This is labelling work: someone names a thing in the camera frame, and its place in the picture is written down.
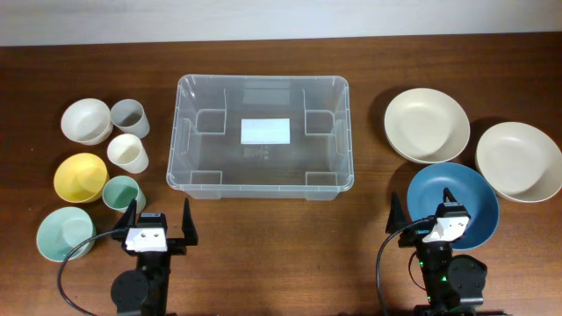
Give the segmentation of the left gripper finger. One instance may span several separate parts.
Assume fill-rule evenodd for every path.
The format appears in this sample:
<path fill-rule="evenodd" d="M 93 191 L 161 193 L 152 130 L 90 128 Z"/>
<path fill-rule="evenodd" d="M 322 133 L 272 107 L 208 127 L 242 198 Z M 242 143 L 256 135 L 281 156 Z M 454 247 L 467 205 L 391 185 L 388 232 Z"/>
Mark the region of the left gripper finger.
<path fill-rule="evenodd" d="M 196 240 L 197 230 L 191 216 L 190 201 L 188 198 L 184 200 L 184 211 L 182 219 L 182 232 L 186 240 Z"/>
<path fill-rule="evenodd" d="M 137 201 L 132 199 L 126 211 L 120 217 L 116 225 L 114 226 L 115 229 L 128 229 L 135 226 L 136 220 L 136 209 L 137 209 Z"/>

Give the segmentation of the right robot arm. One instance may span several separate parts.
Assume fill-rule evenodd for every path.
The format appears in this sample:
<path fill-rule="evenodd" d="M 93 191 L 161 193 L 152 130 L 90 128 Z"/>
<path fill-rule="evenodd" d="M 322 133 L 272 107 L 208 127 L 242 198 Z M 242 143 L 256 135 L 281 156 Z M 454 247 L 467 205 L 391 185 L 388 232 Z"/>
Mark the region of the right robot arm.
<path fill-rule="evenodd" d="M 433 215 L 409 223 L 397 193 L 392 194 L 385 232 L 398 237 L 400 248 L 414 248 L 428 303 L 413 315 L 474 315 L 483 304 L 487 266 L 470 255 L 452 254 L 452 245 L 464 236 L 471 216 L 449 189 Z"/>

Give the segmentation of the white small bowl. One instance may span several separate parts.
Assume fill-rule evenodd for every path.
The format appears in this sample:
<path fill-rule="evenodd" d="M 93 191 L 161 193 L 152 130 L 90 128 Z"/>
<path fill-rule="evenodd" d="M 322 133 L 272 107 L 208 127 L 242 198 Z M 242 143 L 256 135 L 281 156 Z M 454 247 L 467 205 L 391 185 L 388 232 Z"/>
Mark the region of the white small bowl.
<path fill-rule="evenodd" d="M 105 141 L 113 130 L 108 105 L 95 98 L 74 102 L 61 117 L 61 131 L 64 136 L 86 146 Z"/>

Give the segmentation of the yellow small bowl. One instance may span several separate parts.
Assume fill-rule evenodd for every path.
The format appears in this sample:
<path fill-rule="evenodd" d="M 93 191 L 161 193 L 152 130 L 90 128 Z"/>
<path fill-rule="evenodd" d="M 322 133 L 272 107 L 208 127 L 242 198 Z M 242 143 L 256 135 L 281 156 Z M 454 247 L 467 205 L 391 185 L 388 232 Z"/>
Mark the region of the yellow small bowl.
<path fill-rule="evenodd" d="M 109 181 L 104 161 L 95 154 L 74 154 L 54 173 L 54 190 L 64 201 L 74 204 L 94 202 L 102 197 Z"/>

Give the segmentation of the blue plate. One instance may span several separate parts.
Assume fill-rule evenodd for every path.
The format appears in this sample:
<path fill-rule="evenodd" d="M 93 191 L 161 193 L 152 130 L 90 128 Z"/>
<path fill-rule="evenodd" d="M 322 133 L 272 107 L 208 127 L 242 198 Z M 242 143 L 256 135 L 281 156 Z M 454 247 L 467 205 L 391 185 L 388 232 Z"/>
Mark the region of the blue plate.
<path fill-rule="evenodd" d="M 500 206 L 493 188 L 478 172 L 462 164 L 443 162 L 419 171 L 407 190 L 407 211 L 412 220 L 436 213 L 443 202 L 443 190 L 469 212 L 465 235 L 452 244 L 455 250 L 472 250 L 484 245 L 495 234 L 500 221 Z"/>

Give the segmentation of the mint green small bowl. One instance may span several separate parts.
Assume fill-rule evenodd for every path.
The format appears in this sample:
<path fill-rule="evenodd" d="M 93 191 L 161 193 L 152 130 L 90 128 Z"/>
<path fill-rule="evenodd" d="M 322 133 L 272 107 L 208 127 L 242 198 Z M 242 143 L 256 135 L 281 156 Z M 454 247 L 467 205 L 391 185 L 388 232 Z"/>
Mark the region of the mint green small bowl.
<path fill-rule="evenodd" d="M 97 234 L 89 214 L 74 206 L 63 207 L 47 215 L 40 224 L 36 245 L 51 262 L 62 262 L 81 242 Z"/>

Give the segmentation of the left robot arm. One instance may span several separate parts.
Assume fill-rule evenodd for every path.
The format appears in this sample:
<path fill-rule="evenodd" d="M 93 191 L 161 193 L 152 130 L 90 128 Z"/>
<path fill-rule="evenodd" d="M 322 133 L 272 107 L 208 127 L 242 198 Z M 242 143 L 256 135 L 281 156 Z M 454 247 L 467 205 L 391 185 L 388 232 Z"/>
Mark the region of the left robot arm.
<path fill-rule="evenodd" d="M 132 200 L 114 226 L 112 239 L 136 258 L 136 267 L 121 273 L 112 283 L 111 298 L 119 315 L 164 315 L 167 309 L 171 257 L 186 255 L 198 245 L 190 202 L 184 201 L 182 238 L 169 238 L 166 216 L 161 212 L 137 212 Z"/>

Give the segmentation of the cream plate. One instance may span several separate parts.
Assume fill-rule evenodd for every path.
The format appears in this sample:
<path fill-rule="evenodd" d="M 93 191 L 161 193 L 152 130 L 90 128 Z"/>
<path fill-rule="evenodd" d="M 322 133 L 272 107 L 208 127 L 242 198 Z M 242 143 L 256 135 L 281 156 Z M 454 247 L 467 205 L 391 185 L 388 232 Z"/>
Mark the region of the cream plate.
<path fill-rule="evenodd" d="M 386 107 L 385 136 L 405 159 L 420 164 L 448 162 L 467 147 L 470 121 L 449 95 L 414 88 L 397 95 Z"/>
<path fill-rule="evenodd" d="M 504 122 L 480 137 L 475 162 L 478 171 L 501 197 L 538 203 L 561 190 L 561 150 L 538 128 Z"/>

